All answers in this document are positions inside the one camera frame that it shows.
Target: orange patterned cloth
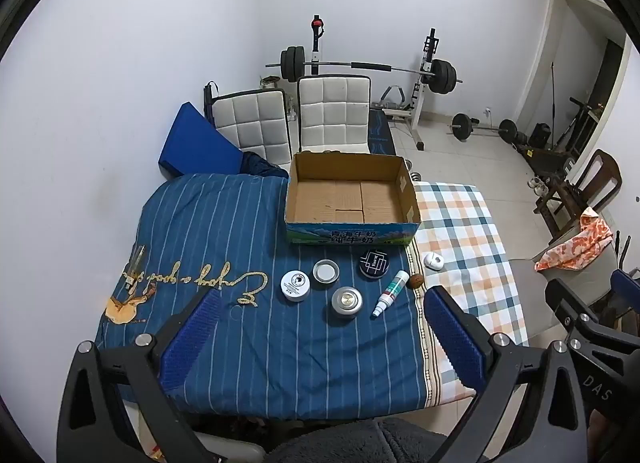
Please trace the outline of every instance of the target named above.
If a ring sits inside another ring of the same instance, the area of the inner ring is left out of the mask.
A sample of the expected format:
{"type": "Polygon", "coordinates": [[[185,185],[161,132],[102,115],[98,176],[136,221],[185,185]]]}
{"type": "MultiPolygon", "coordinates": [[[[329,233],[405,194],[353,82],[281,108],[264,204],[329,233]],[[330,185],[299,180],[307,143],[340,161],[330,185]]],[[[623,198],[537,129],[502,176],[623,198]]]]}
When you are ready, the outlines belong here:
{"type": "Polygon", "coordinates": [[[613,240],[609,225],[591,207],[580,216],[580,233],[546,252],[535,270],[557,268],[578,271],[588,266],[613,240]]]}

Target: silver screw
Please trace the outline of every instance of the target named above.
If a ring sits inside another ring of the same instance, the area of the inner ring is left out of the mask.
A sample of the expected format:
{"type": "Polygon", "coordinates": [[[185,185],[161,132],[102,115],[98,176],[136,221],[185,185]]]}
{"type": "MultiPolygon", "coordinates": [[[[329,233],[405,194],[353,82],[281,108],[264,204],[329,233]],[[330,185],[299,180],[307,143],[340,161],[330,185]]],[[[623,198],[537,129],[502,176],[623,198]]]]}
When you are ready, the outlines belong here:
{"type": "Polygon", "coordinates": [[[89,351],[91,351],[91,341],[90,340],[85,340],[84,342],[80,342],[78,344],[78,353],[88,353],[89,351]]]}
{"type": "Polygon", "coordinates": [[[566,353],[566,344],[562,340],[556,340],[553,346],[558,353],[566,353]]]}
{"type": "Polygon", "coordinates": [[[504,333],[496,333],[494,335],[494,342],[501,347],[505,347],[509,345],[511,339],[504,333]]]}
{"type": "Polygon", "coordinates": [[[153,337],[149,333],[142,333],[136,337],[136,345],[143,348],[151,344],[151,340],[153,337]]]}

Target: black tin lid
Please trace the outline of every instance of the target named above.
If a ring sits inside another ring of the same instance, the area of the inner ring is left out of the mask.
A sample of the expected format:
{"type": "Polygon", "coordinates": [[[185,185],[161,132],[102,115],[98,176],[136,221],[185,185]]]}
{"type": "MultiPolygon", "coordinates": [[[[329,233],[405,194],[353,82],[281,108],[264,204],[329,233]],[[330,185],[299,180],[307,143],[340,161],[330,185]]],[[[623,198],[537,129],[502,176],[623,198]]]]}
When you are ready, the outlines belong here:
{"type": "Polygon", "coordinates": [[[379,279],[389,269],[388,255],[380,250],[369,250],[360,258],[358,266],[365,277],[379,279]]]}

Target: barbell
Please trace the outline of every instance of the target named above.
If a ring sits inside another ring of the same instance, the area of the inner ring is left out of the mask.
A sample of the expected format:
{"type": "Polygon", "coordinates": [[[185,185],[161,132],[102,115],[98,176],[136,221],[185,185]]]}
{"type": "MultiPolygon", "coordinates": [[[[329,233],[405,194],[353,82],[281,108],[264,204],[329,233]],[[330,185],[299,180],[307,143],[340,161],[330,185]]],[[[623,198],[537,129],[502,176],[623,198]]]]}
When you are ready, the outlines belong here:
{"type": "Polygon", "coordinates": [[[471,136],[474,129],[491,130],[496,132],[506,143],[513,143],[514,141],[521,141],[523,133],[518,132],[518,128],[511,120],[502,120],[500,127],[496,128],[489,125],[480,125],[479,120],[471,119],[466,114],[459,112],[453,117],[450,125],[453,135],[460,141],[471,136]]]}
{"type": "Polygon", "coordinates": [[[462,83],[456,74],[456,69],[444,60],[435,59],[431,63],[431,71],[416,71],[414,69],[396,68],[386,64],[371,62],[305,62],[303,46],[289,46],[280,53],[279,64],[267,64],[268,68],[280,68],[280,76],[289,82],[297,82],[305,75],[305,66],[346,66],[352,69],[368,69],[375,71],[403,71],[420,75],[420,81],[427,84],[436,94],[447,94],[453,91],[457,83],[462,83]]]}

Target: open cardboard box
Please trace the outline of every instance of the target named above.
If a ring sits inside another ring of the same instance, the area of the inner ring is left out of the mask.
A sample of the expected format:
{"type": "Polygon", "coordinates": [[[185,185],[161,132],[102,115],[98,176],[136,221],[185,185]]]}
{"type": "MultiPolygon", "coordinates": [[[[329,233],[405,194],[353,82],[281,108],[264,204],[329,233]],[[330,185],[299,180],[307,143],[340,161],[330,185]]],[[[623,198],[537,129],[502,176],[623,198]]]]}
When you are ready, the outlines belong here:
{"type": "Polygon", "coordinates": [[[289,175],[292,243],[406,245],[418,230],[420,210],[401,157],[299,152],[289,175]]]}

